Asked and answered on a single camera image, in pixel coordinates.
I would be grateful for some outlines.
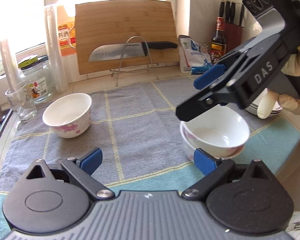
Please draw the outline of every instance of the soy sauce bottle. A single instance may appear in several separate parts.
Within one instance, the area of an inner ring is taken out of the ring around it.
[[[217,63],[226,52],[226,38],[224,36],[224,19],[217,17],[216,36],[212,38],[210,57],[212,64]]]

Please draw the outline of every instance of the red knife block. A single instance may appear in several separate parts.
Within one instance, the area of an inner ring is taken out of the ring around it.
[[[233,23],[225,23],[226,53],[241,44],[243,27]]]

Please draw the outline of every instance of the green lid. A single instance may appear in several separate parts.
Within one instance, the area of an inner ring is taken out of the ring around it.
[[[23,68],[29,66],[30,64],[36,62],[38,60],[38,55],[31,55],[29,57],[25,57],[18,63],[19,68]]]

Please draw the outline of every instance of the stack of plates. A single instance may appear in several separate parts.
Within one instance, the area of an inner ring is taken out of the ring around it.
[[[263,92],[256,98],[256,100],[254,100],[252,102],[252,104],[250,106],[248,106],[246,108],[246,110],[251,114],[257,115],[257,109],[258,109],[259,103],[266,93],[267,93],[267,89],[263,90]],[[278,102],[276,102],[271,111],[270,116],[279,114],[281,112],[281,110],[282,110],[282,107],[279,106]]]

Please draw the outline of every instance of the black knife handle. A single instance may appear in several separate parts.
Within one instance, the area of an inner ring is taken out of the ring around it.
[[[243,17],[244,17],[244,4],[241,5],[240,18],[239,18],[239,26],[242,25]]]
[[[142,48],[145,53],[145,56],[148,55],[146,43],[142,42]],[[178,44],[172,41],[150,41],[148,42],[149,49],[176,49]]]
[[[230,18],[230,1],[226,1],[226,15],[225,22],[228,23]]]
[[[235,2],[232,2],[231,9],[230,9],[230,23],[234,22],[234,16],[235,16]]]
[[[223,13],[225,12],[225,2],[221,1],[219,7],[219,17],[223,17]]]

